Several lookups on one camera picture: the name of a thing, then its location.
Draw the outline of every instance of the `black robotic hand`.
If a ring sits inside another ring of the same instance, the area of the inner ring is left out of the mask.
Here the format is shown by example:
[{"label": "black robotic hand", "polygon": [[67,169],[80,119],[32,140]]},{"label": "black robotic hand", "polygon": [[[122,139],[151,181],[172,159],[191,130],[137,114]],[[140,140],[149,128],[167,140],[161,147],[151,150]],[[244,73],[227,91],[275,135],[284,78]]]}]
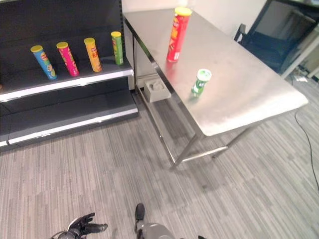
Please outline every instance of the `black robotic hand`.
[{"label": "black robotic hand", "polygon": [[80,239],[90,233],[100,233],[106,230],[107,224],[89,223],[93,220],[95,213],[90,213],[75,219],[68,227],[68,232],[59,235],[58,239]]}]

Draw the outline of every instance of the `table leg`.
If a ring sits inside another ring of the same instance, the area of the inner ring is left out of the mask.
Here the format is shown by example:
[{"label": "table leg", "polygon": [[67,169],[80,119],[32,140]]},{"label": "table leg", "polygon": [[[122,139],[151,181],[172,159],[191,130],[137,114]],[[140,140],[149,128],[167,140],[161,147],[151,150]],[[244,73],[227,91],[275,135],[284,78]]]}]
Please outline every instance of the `table leg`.
[{"label": "table leg", "polygon": [[176,167],[183,162],[184,158],[189,153],[191,147],[193,144],[197,143],[200,140],[200,137],[198,137],[197,134],[194,135],[194,137],[188,142],[186,148],[183,150],[183,152],[179,155],[177,160],[175,161],[174,165],[171,167],[171,169],[176,169]]},{"label": "table leg", "polygon": [[135,43],[135,37],[132,34],[133,39],[133,71],[134,71],[134,86],[135,86],[135,93],[137,94],[138,91],[136,89],[137,84],[137,45]]},{"label": "table leg", "polygon": [[[248,127],[246,128],[244,131],[242,131],[239,135],[237,135],[235,138],[233,138],[227,145],[227,149],[229,149],[231,146],[233,146],[235,143],[237,143],[242,137],[248,135],[255,127]],[[224,153],[226,150],[224,151],[220,151],[216,154],[213,155],[212,158],[217,158],[218,156],[220,156],[222,153]]]}]

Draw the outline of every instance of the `shelf edge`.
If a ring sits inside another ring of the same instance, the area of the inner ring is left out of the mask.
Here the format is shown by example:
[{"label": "shelf edge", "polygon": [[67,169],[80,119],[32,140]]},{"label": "shelf edge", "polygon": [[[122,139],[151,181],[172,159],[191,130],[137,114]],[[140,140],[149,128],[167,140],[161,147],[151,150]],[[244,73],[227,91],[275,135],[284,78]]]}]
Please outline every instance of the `shelf edge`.
[{"label": "shelf edge", "polygon": [[39,93],[61,90],[61,89],[66,89],[71,87],[85,86],[85,85],[102,82],[109,79],[130,76],[133,74],[134,74],[133,69],[129,69],[125,71],[112,72],[112,73],[107,73],[107,74],[102,74],[97,76],[82,77],[75,80],[69,80],[69,81],[57,82],[55,84],[27,88],[27,89],[23,89],[19,91],[9,92],[6,94],[0,94],[0,103],[25,97],[25,96],[31,96],[31,95],[36,95]]},{"label": "shelf edge", "polygon": [[3,146],[7,146],[6,141],[1,141],[1,142],[0,142],[0,147],[3,147]]},{"label": "shelf edge", "polygon": [[30,139],[45,137],[45,136],[48,136],[48,135],[51,135],[54,133],[62,132],[65,130],[69,130],[69,129],[73,129],[73,128],[77,128],[77,127],[81,127],[81,126],[86,126],[86,125],[90,125],[90,124],[94,124],[94,123],[101,123],[101,122],[106,121],[106,120],[111,120],[114,118],[131,115],[134,113],[138,113],[137,108],[114,113],[114,114],[110,114],[110,115],[95,117],[93,119],[88,119],[88,120],[84,120],[84,121],[80,121],[80,122],[76,122],[76,123],[72,123],[72,124],[67,124],[64,126],[43,130],[40,132],[35,132],[35,133],[24,135],[21,137],[9,139],[8,142],[9,142],[9,144],[15,144],[15,143],[19,143],[19,142],[30,140]]}]

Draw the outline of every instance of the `gray carpet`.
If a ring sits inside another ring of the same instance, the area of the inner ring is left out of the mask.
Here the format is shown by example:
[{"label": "gray carpet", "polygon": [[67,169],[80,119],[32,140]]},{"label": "gray carpet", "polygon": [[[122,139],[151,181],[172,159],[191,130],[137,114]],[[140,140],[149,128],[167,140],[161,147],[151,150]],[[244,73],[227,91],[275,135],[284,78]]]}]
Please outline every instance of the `gray carpet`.
[{"label": "gray carpet", "polygon": [[[319,87],[315,82],[295,87],[310,101],[297,117],[309,133],[319,175]],[[149,221],[166,225],[176,238],[319,238],[309,146],[292,113],[263,123],[217,159],[208,156],[170,172],[136,99],[138,118],[1,154],[1,239],[46,239],[89,212],[109,228],[88,238],[135,238],[139,202]],[[155,105],[177,154],[192,132],[175,106]],[[197,149],[221,140],[206,140]]]}]

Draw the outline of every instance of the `blue pringles can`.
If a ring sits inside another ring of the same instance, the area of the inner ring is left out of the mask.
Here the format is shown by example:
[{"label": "blue pringles can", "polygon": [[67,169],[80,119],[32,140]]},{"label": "blue pringles can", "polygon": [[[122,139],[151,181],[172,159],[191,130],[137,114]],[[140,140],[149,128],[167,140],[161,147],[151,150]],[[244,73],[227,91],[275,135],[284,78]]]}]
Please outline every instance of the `blue pringles can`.
[{"label": "blue pringles can", "polygon": [[58,76],[55,74],[55,70],[53,69],[48,57],[46,56],[45,52],[43,51],[43,47],[40,45],[36,45],[31,47],[30,49],[40,66],[42,67],[43,71],[45,72],[46,76],[50,80],[55,80]]}]

